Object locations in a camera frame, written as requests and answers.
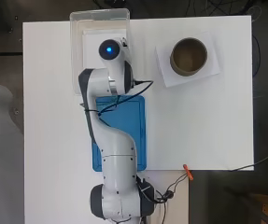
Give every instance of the gray floor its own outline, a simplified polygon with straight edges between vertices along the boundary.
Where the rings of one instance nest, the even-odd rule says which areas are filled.
[[[0,32],[0,51],[22,51],[21,25],[24,21],[67,21],[72,11],[97,9],[92,0],[5,0],[5,3],[8,7],[7,19],[14,31],[12,34]],[[232,12],[240,10],[244,3],[243,0],[234,3]],[[134,19],[183,17],[186,14],[187,4],[187,0],[130,1]],[[258,5],[262,8],[262,14],[253,22],[253,34],[261,45],[261,69],[253,79],[255,161],[268,156],[268,1],[263,4],[259,2]],[[196,0],[197,16],[205,15],[204,8],[205,0]],[[213,15],[221,15],[221,12],[216,10]],[[188,16],[194,16],[193,0]],[[254,64],[257,64],[256,60],[257,48],[254,45]],[[14,95],[11,115],[23,131],[22,56],[0,57],[0,84],[8,87]],[[190,183],[190,223],[252,221],[248,218],[246,208],[225,191],[226,187],[268,194],[268,162],[258,166],[255,172],[197,171],[193,174],[195,179]]]

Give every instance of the orange clip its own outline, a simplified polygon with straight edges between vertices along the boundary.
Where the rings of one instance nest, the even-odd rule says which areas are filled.
[[[185,171],[187,172],[187,176],[189,177],[189,180],[193,180],[193,176],[192,176],[192,174],[190,173],[189,167],[188,167],[186,164],[184,164],[184,165],[183,165],[183,168],[184,168]]]

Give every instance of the wire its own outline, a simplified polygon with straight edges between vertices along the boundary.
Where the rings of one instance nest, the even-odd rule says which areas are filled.
[[[209,16],[207,12],[207,5],[208,5],[208,0],[206,0],[206,3],[205,3],[205,11],[206,11],[206,16]]]
[[[98,3],[97,0],[93,0],[94,4],[98,6],[99,9],[103,9],[103,7]]]
[[[255,77],[255,76],[258,74],[259,69],[261,68],[261,47],[260,47],[260,45],[259,45],[259,42],[258,42],[257,37],[253,35],[253,38],[255,39],[256,44],[257,44],[257,48],[258,48],[258,57],[259,57],[259,59],[258,59],[258,66],[257,66],[257,69],[256,69],[254,75],[253,75],[253,77]]]
[[[254,22],[254,21],[257,21],[258,20],[258,18],[261,16],[261,14],[262,14],[262,8],[261,7],[259,7],[259,6],[253,6],[253,7],[251,7],[251,8],[249,8],[248,9],[248,11],[247,11],[247,15],[250,15],[251,17],[253,17],[256,13],[255,13],[255,8],[257,8],[258,10],[259,10],[259,15],[255,18],[255,19],[252,19],[252,22]]]
[[[197,13],[196,13],[195,3],[196,3],[196,0],[193,0],[193,4],[192,4],[192,7],[193,7],[193,14],[194,14],[194,16],[196,17],[196,16],[197,16]]]
[[[117,224],[120,224],[120,223],[123,223],[123,222],[127,222],[127,221],[129,221],[129,220],[131,220],[132,218],[130,217],[130,218],[128,218],[128,219],[126,219],[126,220],[123,220],[123,221],[115,221],[114,219],[111,219],[113,222],[115,222],[115,223],[117,223]]]
[[[0,52],[0,56],[22,56],[22,52]]]
[[[172,186],[174,186],[176,183],[177,183],[177,181],[181,178],[181,177],[183,177],[183,176],[185,176],[186,174],[184,174],[184,175],[181,175],[177,180],[176,180],[176,182],[174,182],[173,184],[171,184],[168,188],[167,188],[167,190],[169,190]]]
[[[163,217],[162,217],[162,224],[164,223],[164,221],[165,221],[165,216],[166,216],[166,212],[167,212],[167,208],[166,208],[166,202],[163,204]]]
[[[261,161],[258,161],[258,162],[256,162],[256,163],[254,163],[254,164],[252,164],[252,165],[243,166],[243,167],[240,167],[240,168],[231,170],[230,172],[235,172],[235,171],[239,171],[239,170],[246,169],[246,168],[251,167],[251,166],[256,166],[256,165],[262,164],[264,161],[268,161],[268,157],[264,158],[264,159],[261,160]]]
[[[177,185],[178,185],[180,182],[184,181],[186,178],[187,178],[187,175],[186,175],[182,180],[179,180],[179,181],[175,184],[175,186],[174,186],[174,193],[176,193],[176,187],[177,187]]]
[[[124,100],[117,101],[117,102],[116,102],[115,104],[113,104],[113,105],[108,105],[107,107],[105,107],[104,109],[102,109],[102,110],[98,113],[98,115],[101,116],[103,113],[108,112],[108,111],[109,111],[109,110],[108,110],[109,108],[112,108],[113,106],[117,106],[117,105],[123,104],[123,103],[125,103],[125,102],[127,102],[127,101],[129,101],[129,100],[131,100],[131,99],[133,99],[133,98],[135,98],[136,96],[138,96],[138,95],[142,94],[144,91],[146,91],[146,90],[153,84],[153,81],[139,81],[139,82],[141,82],[141,83],[150,82],[150,83],[149,83],[149,84],[148,84],[142,91],[136,93],[135,95],[129,96],[129,97],[127,97],[127,98],[124,99]]]
[[[221,9],[221,8],[219,7],[220,4],[223,2],[223,0],[220,0],[218,4],[215,4],[215,3],[213,3],[213,2],[210,1],[210,0],[208,0],[208,2],[209,2],[211,5],[213,5],[213,6],[215,7],[214,10],[209,14],[209,16],[211,16],[211,15],[215,12],[216,9],[218,9],[218,10],[221,11],[223,14],[225,14],[225,15],[228,16],[228,13],[226,13],[223,9]]]
[[[184,16],[184,17],[187,17],[188,12],[189,12],[189,9],[190,9],[190,0],[189,0],[188,7],[187,7],[187,11],[186,11],[186,14],[185,14],[185,16]]]
[[[224,5],[228,5],[228,4],[234,3],[234,2],[240,2],[240,0],[232,0],[232,1],[230,1],[230,2],[221,3],[221,4],[219,4],[219,5],[220,5],[220,6],[224,6]]]
[[[231,3],[230,3],[230,8],[229,8],[229,15],[231,14],[231,8],[233,7],[233,0],[231,0]]]

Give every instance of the black cable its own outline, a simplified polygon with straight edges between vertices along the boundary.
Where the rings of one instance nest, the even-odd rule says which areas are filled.
[[[221,3],[221,4],[219,4],[219,5],[220,5],[220,6],[223,6],[223,5],[228,5],[228,4],[230,4],[230,3],[234,3],[234,2],[240,2],[240,0],[232,0],[232,1],[230,1],[230,2]],[[207,8],[203,9],[203,10],[201,11],[201,13],[203,13],[206,9],[209,9],[209,8],[211,8],[211,6],[208,6]]]
[[[261,68],[261,47],[260,47],[260,45],[259,45],[259,42],[258,42],[257,37],[253,35],[253,38],[255,39],[256,44],[257,44],[257,48],[258,48],[258,57],[259,57],[259,60],[258,60],[258,66],[257,66],[257,69],[256,69],[254,75],[253,75],[253,77],[255,77],[255,76],[258,74],[259,69]]]
[[[229,15],[231,14],[231,8],[233,7],[233,0],[231,0],[231,3],[230,3],[230,8],[229,8]]]
[[[215,8],[212,10],[212,12],[210,12],[209,16],[211,16],[216,9],[218,9],[219,11],[221,11],[222,13],[224,13],[225,15],[228,15],[223,9],[221,9],[219,6],[220,4],[223,2],[223,0],[220,0],[218,4],[213,3],[212,1],[208,0],[208,2],[213,5]]]
[[[240,167],[240,168],[231,170],[230,172],[235,172],[235,171],[239,171],[239,170],[246,169],[246,168],[251,167],[251,166],[256,166],[256,165],[259,165],[259,164],[263,163],[264,161],[268,161],[268,157],[264,158],[264,159],[261,160],[261,161],[258,161],[258,162],[256,162],[256,163],[254,163],[254,164],[252,164],[252,165],[243,166],[243,167]]]
[[[0,52],[0,56],[22,56],[22,52]]]
[[[166,202],[163,204],[163,217],[162,217],[162,224],[164,223],[164,221],[165,221],[165,216],[166,216],[166,212],[167,212],[167,208],[166,208]]]
[[[187,17],[188,12],[189,12],[189,9],[190,9],[190,0],[189,0],[188,7],[187,7],[187,11],[186,11],[186,14],[185,14],[185,16],[184,16],[184,17]]]
[[[129,219],[126,219],[126,220],[123,220],[123,221],[115,221],[114,219],[112,219],[113,222],[117,223],[117,224],[120,224],[120,223],[123,223],[123,222],[127,222],[129,220],[131,220],[132,218],[130,217]]]
[[[184,174],[184,175],[181,175],[177,180],[176,180],[176,182],[174,182],[173,184],[171,184],[168,188],[167,188],[167,190],[169,190],[172,186],[174,186],[176,183],[177,183],[177,181],[181,178],[181,177],[183,177],[183,176],[185,176],[186,174]]]
[[[176,193],[176,187],[177,187],[177,185],[180,183],[180,182],[182,182],[182,181],[184,181],[185,179],[187,178],[187,175],[182,179],[182,180],[179,180],[176,184],[175,184],[175,186],[174,186],[174,193]]]
[[[193,4],[192,4],[192,7],[193,7],[193,14],[194,14],[195,17],[197,17],[195,3],[196,3],[196,0],[193,0]]]
[[[99,9],[104,9],[97,0],[93,0],[94,4],[98,6]]]
[[[121,101],[118,101],[118,102],[116,102],[116,103],[113,104],[113,105],[108,105],[107,107],[105,107],[104,109],[102,109],[102,110],[98,113],[98,115],[101,116],[103,113],[108,112],[108,109],[109,109],[109,108],[111,108],[111,107],[113,107],[113,106],[117,106],[117,105],[123,104],[123,103],[125,103],[125,102],[127,102],[127,101],[129,101],[129,100],[131,100],[131,99],[133,99],[133,98],[135,98],[136,96],[138,96],[138,95],[142,94],[144,91],[146,91],[146,90],[153,84],[153,81],[139,81],[139,82],[141,82],[141,83],[150,82],[150,83],[149,83],[149,84],[148,84],[142,91],[136,93],[135,95],[129,96],[129,97],[127,97],[126,99],[121,100]]]

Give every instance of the white tabletop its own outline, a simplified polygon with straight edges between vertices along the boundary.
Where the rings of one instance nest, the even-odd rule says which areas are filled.
[[[103,178],[92,169],[82,100],[73,93],[69,29],[67,21],[23,25],[26,224],[105,223],[89,204],[91,189]],[[161,192],[182,174],[144,172]],[[165,223],[187,224],[188,206],[189,182],[184,181],[168,204]],[[162,209],[157,208],[150,223],[160,222]]]

